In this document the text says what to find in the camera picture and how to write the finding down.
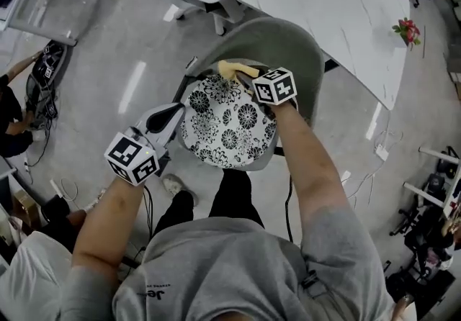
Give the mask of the white metal desk frame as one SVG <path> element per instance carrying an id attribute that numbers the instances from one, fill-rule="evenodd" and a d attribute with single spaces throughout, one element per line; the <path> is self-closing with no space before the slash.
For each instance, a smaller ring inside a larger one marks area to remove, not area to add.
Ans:
<path id="1" fill-rule="evenodd" d="M 441 161 L 446 161 L 456 165 L 454 178 L 450 181 L 450 186 L 445 194 L 445 198 L 441 201 L 430 193 L 415 187 L 414 185 L 405 182 L 403 187 L 412 193 L 415 193 L 417 196 L 422 197 L 423 199 L 435 204 L 436 206 L 442 208 L 443 215 L 449 219 L 454 217 L 456 213 L 461 209 L 461 190 L 458 194 L 455 193 L 459 182 L 461 182 L 461 158 L 452 157 L 446 154 L 442 154 L 435 150 L 425 147 L 419 147 L 418 152 L 429 155 L 440 159 Z"/>

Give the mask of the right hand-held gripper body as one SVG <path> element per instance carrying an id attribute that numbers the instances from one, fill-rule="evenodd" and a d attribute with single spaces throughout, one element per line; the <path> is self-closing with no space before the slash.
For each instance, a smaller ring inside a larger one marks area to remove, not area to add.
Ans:
<path id="1" fill-rule="evenodd" d="M 278 106 L 297 96 L 293 73 L 280 67 L 252 80 L 253 90 L 259 104 Z"/>

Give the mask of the black round bin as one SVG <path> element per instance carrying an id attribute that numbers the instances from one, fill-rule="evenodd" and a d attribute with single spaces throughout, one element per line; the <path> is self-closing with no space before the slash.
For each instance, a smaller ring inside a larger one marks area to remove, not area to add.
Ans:
<path id="1" fill-rule="evenodd" d="M 42 227 L 49 224 L 57 224 L 71 213 L 68 202 L 61 196 L 55 195 L 51 200 L 40 207 L 42 215 Z"/>

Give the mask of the person's right leg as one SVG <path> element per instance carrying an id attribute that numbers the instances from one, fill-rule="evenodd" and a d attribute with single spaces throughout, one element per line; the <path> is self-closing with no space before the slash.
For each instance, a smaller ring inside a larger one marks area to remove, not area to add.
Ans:
<path id="1" fill-rule="evenodd" d="M 245 171 L 223 169 L 223 178 L 212 203 L 209 217 L 248 219 L 264 224 L 252 202 L 251 180 Z"/>

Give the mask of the person's left leg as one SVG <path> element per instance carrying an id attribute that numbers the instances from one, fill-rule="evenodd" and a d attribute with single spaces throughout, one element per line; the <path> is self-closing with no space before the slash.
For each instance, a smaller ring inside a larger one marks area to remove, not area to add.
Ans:
<path id="1" fill-rule="evenodd" d="M 194 197 L 190 191 L 181 190 L 173 199 L 169 208 L 161 216 L 153 235 L 168 227 L 172 227 L 194 219 Z"/>

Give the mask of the person's leg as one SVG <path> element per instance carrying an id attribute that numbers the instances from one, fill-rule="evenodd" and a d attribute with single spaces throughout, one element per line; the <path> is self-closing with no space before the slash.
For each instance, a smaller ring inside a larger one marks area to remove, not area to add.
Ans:
<path id="1" fill-rule="evenodd" d="M 212 203 L 209 217 L 248 219 L 264 224 L 252 202 L 251 180 L 245 171 L 223 169 L 223 178 Z"/>
<path id="2" fill-rule="evenodd" d="M 173 199 L 169 208 L 161 216 L 153 235 L 168 227 L 172 227 L 194 219 L 194 197 L 190 191 L 181 190 Z"/>

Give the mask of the person's left forearm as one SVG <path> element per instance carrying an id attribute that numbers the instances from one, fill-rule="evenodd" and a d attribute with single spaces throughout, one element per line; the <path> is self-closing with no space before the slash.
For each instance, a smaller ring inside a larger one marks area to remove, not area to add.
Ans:
<path id="1" fill-rule="evenodd" d="M 142 185 L 116 178 L 87 215 L 73 249 L 72 266 L 115 280 L 142 198 Z"/>

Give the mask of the grey chair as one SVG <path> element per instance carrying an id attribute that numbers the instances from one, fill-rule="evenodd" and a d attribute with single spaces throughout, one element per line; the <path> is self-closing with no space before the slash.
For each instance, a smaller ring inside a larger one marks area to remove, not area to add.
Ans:
<path id="1" fill-rule="evenodd" d="M 226 35 L 208 54 L 191 63 L 182 80 L 174 101 L 185 103 L 191 91 L 206 76 L 218 73 L 218 61 L 242 63 L 266 73 L 283 67 L 293 73 L 297 96 L 297 109 L 308 123 L 315 118 L 316 102 L 324 72 L 321 49 L 304 29 L 296 24 L 274 18 L 253 19 Z M 276 119 L 259 108 L 270 119 Z M 242 171 L 257 171 L 265 167 L 274 154 L 265 153 L 262 158 Z"/>

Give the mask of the person's left white shoe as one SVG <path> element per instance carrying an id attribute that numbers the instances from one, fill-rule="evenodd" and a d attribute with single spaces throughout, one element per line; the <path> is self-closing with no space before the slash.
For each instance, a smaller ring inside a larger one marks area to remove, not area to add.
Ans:
<path id="1" fill-rule="evenodd" d="M 197 195 L 187 187 L 187 185 L 176 175 L 174 174 L 166 174 L 162 179 L 162 184 L 165 190 L 172 196 L 176 196 L 180 192 L 184 191 L 191 195 L 193 198 L 194 206 L 198 205 L 198 197 Z"/>

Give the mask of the white shelving unit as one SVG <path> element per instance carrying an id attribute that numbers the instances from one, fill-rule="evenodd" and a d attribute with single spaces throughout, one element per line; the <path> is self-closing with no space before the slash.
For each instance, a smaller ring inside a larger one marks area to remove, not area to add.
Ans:
<path id="1" fill-rule="evenodd" d="M 0 163 L 0 259 L 10 264 L 19 245 L 17 229 L 12 223 L 14 194 L 21 189 L 14 177 L 15 168 Z"/>

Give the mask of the person's grey T-shirt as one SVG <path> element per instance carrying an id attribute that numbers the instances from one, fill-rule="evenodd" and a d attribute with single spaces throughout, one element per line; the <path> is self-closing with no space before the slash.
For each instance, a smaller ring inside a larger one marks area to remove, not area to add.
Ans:
<path id="1" fill-rule="evenodd" d="M 301 286 L 308 272 L 318 281 Z M 211 217 L 162 230 L 118 289 L 71 270 L 61 321 L 389 321 L 393 300 L 368 232 L 352 209 L 324 208 L 301 245 L 247 219 Z"/>

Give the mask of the grey hard-shell equipment backpack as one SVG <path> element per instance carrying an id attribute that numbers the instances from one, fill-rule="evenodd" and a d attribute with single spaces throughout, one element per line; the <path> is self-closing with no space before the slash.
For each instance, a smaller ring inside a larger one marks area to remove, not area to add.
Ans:
<path id="1" fill-rule="evenodd" d="M 68 46 L 51 40 L 35 61 L 26 83 L 26 107 L 34 112 L 30 128 L 48 129 L 58 116 L 56 99 L 56 78 L 65 63 Z"/>

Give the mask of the brown cardboard box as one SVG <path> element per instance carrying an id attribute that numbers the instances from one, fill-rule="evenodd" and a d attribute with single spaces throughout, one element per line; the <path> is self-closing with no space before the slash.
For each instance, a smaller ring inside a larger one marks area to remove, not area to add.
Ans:
<path id="1" fill-rule="evenodd" d="M 35 200 L 24 190 L 13 194 L 13 215 L 29 228 L 37 230 L 41 228 L 39 207 Z"/>

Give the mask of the black shirt clip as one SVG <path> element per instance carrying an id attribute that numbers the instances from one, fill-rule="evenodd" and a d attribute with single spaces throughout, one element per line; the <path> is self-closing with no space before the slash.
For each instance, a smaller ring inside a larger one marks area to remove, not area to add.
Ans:
<path id="1" fill-rule="evenodd" d="M 308 272 L 307 276 L 301 281 L 301 286 L 304 289 L 309 289 L 318 281 L 318 277 L 315 270 Z"/>

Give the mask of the yellow cleaning cloth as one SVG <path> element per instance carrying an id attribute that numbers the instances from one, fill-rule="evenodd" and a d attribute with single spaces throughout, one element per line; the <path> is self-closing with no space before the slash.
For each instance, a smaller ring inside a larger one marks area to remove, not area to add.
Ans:
<path id="1" fill-rule="evenodd" d="M 230 63 L 226 60 L 218 61 L 218 73 L 227 80 L 237 79 L 237 73 L 244 73 L 251 78 L 259 76 L 259 70 L 242 63 Z"/>

